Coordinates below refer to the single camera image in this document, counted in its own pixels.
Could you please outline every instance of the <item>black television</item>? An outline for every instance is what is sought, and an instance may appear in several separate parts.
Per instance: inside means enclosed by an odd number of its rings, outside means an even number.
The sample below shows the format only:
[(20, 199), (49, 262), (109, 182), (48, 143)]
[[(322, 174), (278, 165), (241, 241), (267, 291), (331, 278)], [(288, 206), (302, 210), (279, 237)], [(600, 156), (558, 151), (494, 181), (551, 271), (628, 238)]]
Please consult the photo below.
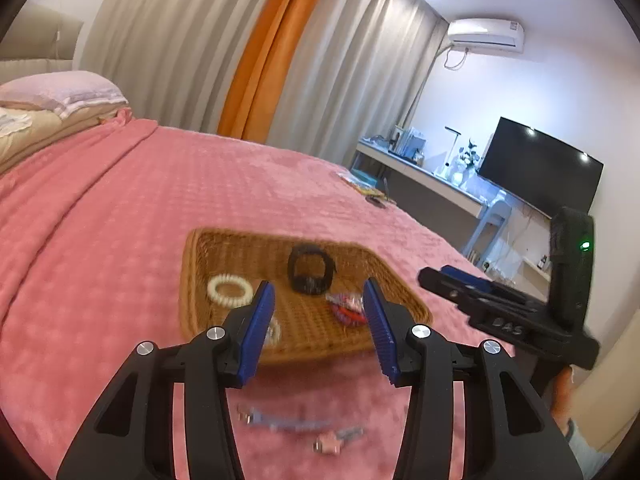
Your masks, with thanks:
[(603, 167), (562, 140), (502, 117), (478, 175), (552, 218), (562, 206), (588, 213)]

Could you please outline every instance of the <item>pillow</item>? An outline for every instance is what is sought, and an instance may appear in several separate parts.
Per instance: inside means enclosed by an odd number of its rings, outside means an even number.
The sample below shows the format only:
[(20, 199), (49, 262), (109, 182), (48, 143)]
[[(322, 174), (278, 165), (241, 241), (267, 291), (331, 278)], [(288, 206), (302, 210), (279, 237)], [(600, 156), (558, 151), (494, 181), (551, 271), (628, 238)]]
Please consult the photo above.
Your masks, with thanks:
[(82, 108), (126, 103), (111, 81), (83, 70), (30, 75), (0, 85), (0, 106), (48, 110), (62, 120)]

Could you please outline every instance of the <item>orange curtain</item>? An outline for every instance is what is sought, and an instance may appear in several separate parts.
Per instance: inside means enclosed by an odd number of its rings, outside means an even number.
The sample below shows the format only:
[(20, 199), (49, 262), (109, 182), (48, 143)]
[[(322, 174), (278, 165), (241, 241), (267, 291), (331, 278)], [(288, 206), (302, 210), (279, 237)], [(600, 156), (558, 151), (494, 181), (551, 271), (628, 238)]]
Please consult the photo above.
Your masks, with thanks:
[(267, 0), (226, 96), (218, 133), (264, 143), (287, 72), (318, 0)]

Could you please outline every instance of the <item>pink bedspread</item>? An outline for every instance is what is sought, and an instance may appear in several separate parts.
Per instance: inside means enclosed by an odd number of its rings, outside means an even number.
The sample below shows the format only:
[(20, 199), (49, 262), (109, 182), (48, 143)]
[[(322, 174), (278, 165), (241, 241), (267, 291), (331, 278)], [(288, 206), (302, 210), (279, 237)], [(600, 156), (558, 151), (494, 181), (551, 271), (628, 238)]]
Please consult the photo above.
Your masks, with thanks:
[[(421, 290), (424, 266), (473, 271), (442, 238), (396, 208), (377, 209), (342, 183), (337, 166), (267, 148), (133, 120), (58, 142), (0, 177), (0, 406), (52, 478), (87, 412), (142, 340), (182, 343), (178, 276), (198, 226), (359, 242), (424, 298), (434, 328), (477, 345), (450, 303)], [(314, 435), (236, 424), (248, 480), (389, 479), (409, 391), (389, 385), (373, 354), (261, 369), (239, 402), (288, 417), (360, 425), (337, 458)], [(184, 446), (176, 402), (176, 442)], [(463, 405), (456, 400), (452, 478), (462, 471)], [(187, 478), (177, 452), (178, 478)]]

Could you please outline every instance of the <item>blue gripper pad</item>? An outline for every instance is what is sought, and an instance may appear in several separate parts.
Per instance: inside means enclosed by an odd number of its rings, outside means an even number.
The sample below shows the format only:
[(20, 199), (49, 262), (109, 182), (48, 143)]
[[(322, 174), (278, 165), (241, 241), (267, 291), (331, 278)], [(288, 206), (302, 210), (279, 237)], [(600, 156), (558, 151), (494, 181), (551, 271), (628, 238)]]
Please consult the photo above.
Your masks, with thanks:
[(444, 266), (440, 269), (440, 272), (450, 278), (455, 280), (460, 280), (460, 282), (465, 283), (466, 285), (472, 285), (480, 292), (485, 292), (487, 294), (492, 293), (492, 286), (489, 280), (483, 280), (482, 278), (476, 278), (471, 274), (467, 274), (463, 270), (460, 270), (457, 267), (453, 267), (450, 265)]
[(249, 321), (249, 326), (240, 343), (238, 380), (242, 386), (255, 375), (255, 371), (258, 369), (258, 359), (276, 304), (276, 291), (273, 285), (267, 283), (260, 296), (254, 298), (253, 303), (255, 305), (254, 315)]
[(367, 280), (364, 283), (362, 301), (367, 323), (371, 330), (373, 344), (376, 346), (376, 353), (378, 354), (378, 361), (380, 361), (382, 373), (385, 374), (391, 384), (395, 386), (400, 376), (396, 340), (391, 332), (389, 322), (386, 319), (385, 311), (382, 308), (383, 302), (386, 302), (386, 300), (385, 298), (379, 297), (371, 280)]

